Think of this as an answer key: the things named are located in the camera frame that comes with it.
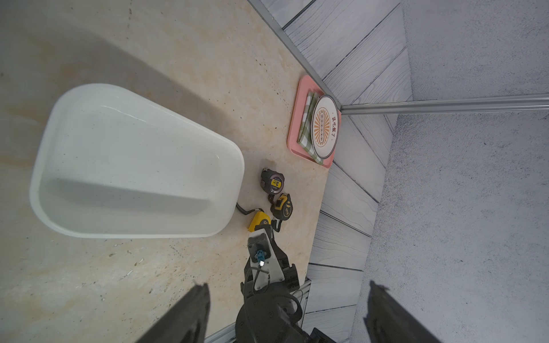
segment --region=pink tray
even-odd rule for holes
[[[301,158],[309,160],[314,164],[317,164],[309,154],[303,150],[302,147],[298,144],[298,135],[299,127],[301,126],[301,120],[303,118],[303,110],[305,109],[305,102],[307,101],[307,94],[309,92],[318,93],[318,95],[324,95],[324,92],[316,84],[315,81],[309,76],[305,75],[299,80],[298,93],[295,95],[294,103],[294,112],[292,113],[292,121],[290,122],[290,130],[288,131],[288,149],[292,154],[297,155]],[[338,110],[339,124],[341,125],[341,112]],[[334,161],[334,152],[327,158],[324,159],[322,166],[325,168],[330,168],[332,162]]]

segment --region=cable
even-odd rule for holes
[[[303,316],[303,309],[301,308],[301,304],[300,304],[298,298],[296,298],[292,294],[289,294],[289,293],[272,293],[271,297],[272,298],[279,298],[279,297],[288,298],[288,299],[293,300],[295,302],[298,309],[295,310],[294,314],[289,314],[288,315],[288,318],[290,319],[290,322],[292,324],[297,323],[301,319],[301,317]]]
[[[252,212],[255,212],[255,211],[261,211],[261,212],[265,212],[263,209],[260,209],[260,208],[257,208],[257,209],[253,209],[253,210],[245,210],[242,208],[242,206],[238,205],[237,203],[237,210],[242,213],[244,216],[247,216],[248,214],[252,213]]]

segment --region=beige marble surface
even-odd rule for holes
[[[286,148],[304,71],[246,0],[3,1],[0,49],[0,341],[132,342],[194,283],[210,285],[208,334],[242,304],[251,217],[236,212],[204,239],[103,240],[32,213],[49,112],[84,83],[125,87],[233,140],[245,207],[268,207],[261,168],[284,173],[295,210],[276,239],[304,280],[328,171]]]

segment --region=green checkered napkin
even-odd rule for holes
[[[314,94],[311,99],[311,105],[309,106],[309,112],[307,113],[307,120],[305,121],[305,126],[303,127],[303,132],[299,136],[298,144],[303,148],[313,159],[313,161],[322,165],[323,160],[318,157],[315,152],[315,147],[312,146],[311,141],[311,120],[313,112],[315,112],[316,103],[318,102],[318,94]]]

